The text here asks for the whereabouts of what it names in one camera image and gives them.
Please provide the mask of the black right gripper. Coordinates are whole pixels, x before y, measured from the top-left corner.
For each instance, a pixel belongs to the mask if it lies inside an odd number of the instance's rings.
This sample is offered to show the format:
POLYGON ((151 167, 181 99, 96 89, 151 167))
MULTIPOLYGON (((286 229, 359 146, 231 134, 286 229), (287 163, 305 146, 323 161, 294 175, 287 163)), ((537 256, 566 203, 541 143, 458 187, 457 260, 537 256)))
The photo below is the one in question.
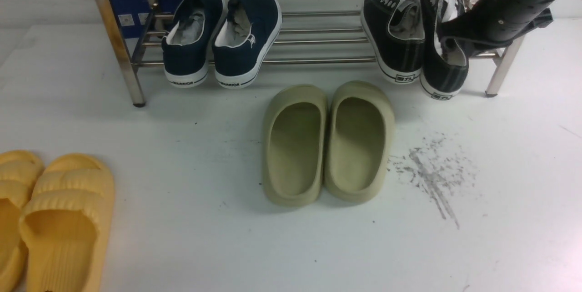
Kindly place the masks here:
POLYGON ((550 22, 544 11, 555 0, 479 0, 472 10, 438 25, 439 42, 453 43, 465 54, 476 48, 505 47, 529 31, 550 22))

